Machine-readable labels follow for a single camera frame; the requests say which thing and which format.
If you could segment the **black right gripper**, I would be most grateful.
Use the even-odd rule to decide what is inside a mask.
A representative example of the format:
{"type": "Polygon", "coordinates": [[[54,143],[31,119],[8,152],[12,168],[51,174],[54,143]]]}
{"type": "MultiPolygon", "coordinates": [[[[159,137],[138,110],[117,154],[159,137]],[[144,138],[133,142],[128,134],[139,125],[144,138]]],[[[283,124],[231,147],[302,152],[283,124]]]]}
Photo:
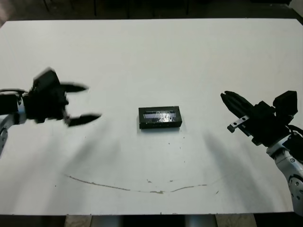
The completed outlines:
{"type": "Polygon", "coordinates": [[[275,109],[264,101],[252,105],[239,94],[225,91],[220,94],[223,103],[239,119],[245,118],[238,128],[252,136],[255,145],[272,146],[290,135],[289,129],[274,115],[275,109]]]}

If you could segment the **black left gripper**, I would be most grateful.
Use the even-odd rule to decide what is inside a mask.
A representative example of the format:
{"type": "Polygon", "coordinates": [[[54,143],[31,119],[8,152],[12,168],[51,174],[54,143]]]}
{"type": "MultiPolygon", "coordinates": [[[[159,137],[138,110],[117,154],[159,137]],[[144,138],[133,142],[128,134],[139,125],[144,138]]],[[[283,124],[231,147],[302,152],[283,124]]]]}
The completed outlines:
{"type": "MultiPolygon", "coordinates": [[[[25,95],[26,118],[36,123],[45,120],[63,120],[66,117],[65,107],[69,103],[66,93],[77,93],[88,90],[89,87],[79,83],[61,83],[58,87],[43,91],[31,91],[25,95]]],[[[68,127],[80,126],[100,118],[101,114],[83,114],[68,119],[68,127]]]]}

